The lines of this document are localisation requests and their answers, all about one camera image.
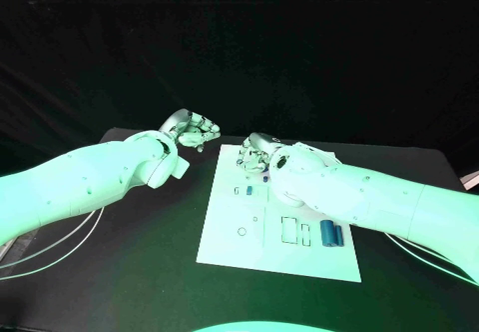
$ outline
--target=black table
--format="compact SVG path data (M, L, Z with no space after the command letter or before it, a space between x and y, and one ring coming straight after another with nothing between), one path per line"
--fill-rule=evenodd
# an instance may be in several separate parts
M134 133L111 129L102 142ZM200 154L179 147L190 162L183 178L156 190L133 188L105 208L75 253L45 271L0 282L0 323L62 332L183 332L245 320L345 332L479 331L478 288L420 262L382 233L355 226L361 283L196 263L219 146L242 140L222 136ZM462 190L436 150L304 143L333 151L343 163ZM53 243L82 219L40 228L24 254ZM13 273L61 257L91 225Z

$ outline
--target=white cable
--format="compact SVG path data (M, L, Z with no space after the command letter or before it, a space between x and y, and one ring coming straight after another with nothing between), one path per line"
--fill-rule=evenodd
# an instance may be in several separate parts
M61 242L63 242L72 236L72 234L76 232L76 230L85 225L85 222L89 220L89 218L92 217L94 213L95 213L95 211L92 211L92 213L89 213L88 217L85 218L85 220L82 221L82 223L78 225L78 227L72 230L72 232L62 239L59 239L52 245L49 245L43 250L40 250L39 252L36 252L30 256L26 256L24 258L22 258L19 261L14 261L13 263L9 263L6 265L0 265L0 268L7 268L9 266L11 266L14 264L19 264L23 261L27 261L30 258L33 258L35 256L37 256L42 252L46 252L56 244L59 244Z
M76 250L76 248L82 245L82 243L85 242L85 240L88 239L91 233L92 233L92 230L95 229L97 227L97 224L98 224L98 221L99 221L99 218L102 217L102 210L99 211L99 215L98 215L98 218L97 218L97 222L95 222L95 225L92 226L92 229L89 230L89 233L87 234L85 238L82 239L82 241L78 243L76 247L63 255L63 257L61 257L53 263L48 264L43 268L39 268L30 272L26 272L26 273L22 273L19 275L10 275L7 277L3 277L0 278L0 280L6 280L6 279L11 279L11 278L17 278L17 277L23 277L24 275L30 275L32 273L36 273L36 272L40 272L42 270L45 270L46 268L49 268L52 265L55 265L62 259L65 259L69 254Z
M472 280L469 280L467 278L462 277L460 275L456 275L453 272L447 271L444 268L439 267L437 265L434 265L431 262L426 261L414 252L408 251L402 245L400 244L400 242L397 242L397 240L385 233L387 237L389 237L389 239L395 242L395 244L418 259L421 260L424 263L427 263L430 266L433 266L434 268L437 268L439 270L444 271L446 273L449 273L450 275L453 275L454 277L457 277L459 279L463 279L466 282L470 282L475 286L479 286L478 282L473 282Z
M433 256L436 256L437 258L440 258L441 260L447 261L450 264L456 265L450 259L447 259L446 257L443 257L441 255L437 255L433 251L427 250L426 248L423 248L421 246L418 246L415 243L413 243L411 241L405 240L402 237L398 237L397 235L394 235L400 240L402 240L405 243L408 243L413 247L417 247L421 251L426 251L428 254L431 254Z

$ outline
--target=robotic hand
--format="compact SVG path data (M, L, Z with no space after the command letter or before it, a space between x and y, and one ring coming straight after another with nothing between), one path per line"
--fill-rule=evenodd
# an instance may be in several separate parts
M286 145L264 133L244 141L237 166L250 173L270 170L286 204L307 204L333 219L431 248L479 282L479 196L345 165L322 150Z
M176 144L202 151L219 137L218 125L180 109L159 131L124 142L82 147L35 168L0 178L0 245L56 220L91 212L120 200L138 186L160 187L189 167Z

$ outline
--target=white robotic arm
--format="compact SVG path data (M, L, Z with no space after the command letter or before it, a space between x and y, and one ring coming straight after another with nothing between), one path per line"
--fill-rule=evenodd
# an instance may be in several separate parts
M330 218L431 248L479 282L479 196L345 165L322 150L284 145L263 133L245 140L237 165L251 173L270 168L286 204L307 204Z
M202 151L203 143L218 137L218 125L182 109L159 131L82 147L1 177L0 244L53 221L99 209L134 186L157 188L170 175L180 178L189 163L177 156L176 144Z

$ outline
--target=white paper sheet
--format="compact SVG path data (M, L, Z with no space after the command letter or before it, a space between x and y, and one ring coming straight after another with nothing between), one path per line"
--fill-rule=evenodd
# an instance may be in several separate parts
M349 225L280 202L268 172L235 166L238 152L239 145L222 145L196 262L361 282ZM342 226L343 247L322 245L323 219Z

